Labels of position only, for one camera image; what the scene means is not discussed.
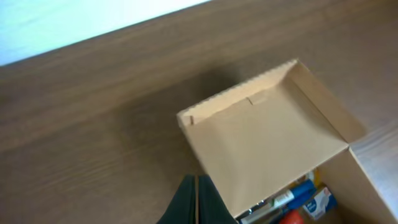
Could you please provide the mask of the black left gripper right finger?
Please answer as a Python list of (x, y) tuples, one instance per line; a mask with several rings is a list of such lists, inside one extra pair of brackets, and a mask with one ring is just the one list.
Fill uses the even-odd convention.
[(198, 178), (198, 221), (200, 224), (237, 224), (208, 175)]

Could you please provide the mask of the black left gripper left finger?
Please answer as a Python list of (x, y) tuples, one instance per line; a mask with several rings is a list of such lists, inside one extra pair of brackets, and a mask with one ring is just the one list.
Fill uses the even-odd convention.
[(157, 224), (194, 224), (195, 206), (195, 176), (186, 175)]

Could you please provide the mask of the brown cardboard box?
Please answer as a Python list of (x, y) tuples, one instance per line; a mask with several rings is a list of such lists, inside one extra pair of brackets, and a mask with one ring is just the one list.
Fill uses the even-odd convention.
[(347, 223), (396, 223), (351, 145), (365, 127), (298, 60), (177, 115), (226, 208), (237, 217), (317, 169)]

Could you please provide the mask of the blue white marker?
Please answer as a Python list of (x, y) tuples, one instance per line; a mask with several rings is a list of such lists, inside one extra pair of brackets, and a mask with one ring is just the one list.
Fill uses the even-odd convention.
[(315, 185), (312, 180), (307, 179), (301, 184), (286, 190), (284, 193), (274, 197), (271, 201), (257, 210), (250, 209), (249, 215), (240, 218), (239, 223), (254, 223), (266, 215), (282, 209), (286, 213), (290, 210), (301, 207), (316, 192)]

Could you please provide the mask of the white blue staples box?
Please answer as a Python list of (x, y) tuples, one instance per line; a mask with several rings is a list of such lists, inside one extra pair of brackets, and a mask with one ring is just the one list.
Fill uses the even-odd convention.
[(324, 214), (336, 206), (336, 198), (329, 188), (322, 187), (303, 205), (303, 209), (312, 220), (319, 220)]

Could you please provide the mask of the blue ballpoint pen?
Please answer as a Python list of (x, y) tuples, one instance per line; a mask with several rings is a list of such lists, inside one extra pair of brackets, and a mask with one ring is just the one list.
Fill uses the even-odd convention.
[(275, 217), (272, 218), (269, 222), (270, 224), (278, 224), (278, 222), (292, 210), (297, 210), (299, 212), (299, 208), (303, 205), (303, 202), (289, 202), (285, 207), (282, 208), (281, 212)]

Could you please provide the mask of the yellow adhesive tape roll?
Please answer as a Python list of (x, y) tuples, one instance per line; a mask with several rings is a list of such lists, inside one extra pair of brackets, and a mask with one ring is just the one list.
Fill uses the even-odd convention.
[(308, 173), (308, 178), (313, 182), (315, 187), (321, 184), (321, 178), (317, 168)]

